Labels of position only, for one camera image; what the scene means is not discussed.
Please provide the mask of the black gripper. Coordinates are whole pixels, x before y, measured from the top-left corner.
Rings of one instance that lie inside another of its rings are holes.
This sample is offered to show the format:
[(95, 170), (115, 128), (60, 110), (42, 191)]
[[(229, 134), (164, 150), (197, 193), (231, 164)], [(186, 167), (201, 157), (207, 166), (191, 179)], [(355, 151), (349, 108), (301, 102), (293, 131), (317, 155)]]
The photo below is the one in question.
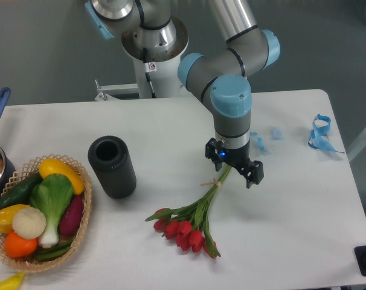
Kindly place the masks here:
[(221, 141), (211, 138), (205, 145), (205, 157), (214, 164), (218, 172), (222, 164), (226, 163), (235, 169), (246, 179), (246, 188), (259, 185), (263, 179), (263, 163), (249, 159), (250, 141), (238, 149), (227, 149)]

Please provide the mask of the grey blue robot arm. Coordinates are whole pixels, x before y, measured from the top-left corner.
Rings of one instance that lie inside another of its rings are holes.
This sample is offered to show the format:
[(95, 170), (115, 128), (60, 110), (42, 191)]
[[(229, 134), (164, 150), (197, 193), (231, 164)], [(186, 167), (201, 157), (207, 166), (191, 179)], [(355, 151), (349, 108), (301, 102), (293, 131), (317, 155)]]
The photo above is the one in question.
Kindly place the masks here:
[(263, 164), (249, 158), (251, 86), (248, 77), (280, 55), (277, 37), (258, 27), (247, 1), (210, 1), (226, 50), (207, 58), (186, 54), (188, 31), (171, 14), (170, 1), (86, 1), (103, 38), (119, 37), (133, 60), (140, 98), (176, 97), (181, 88), (213, 115), (215, 136), (205, 156), (216, 169), (235, 168), (247, 186), (259, 184)]

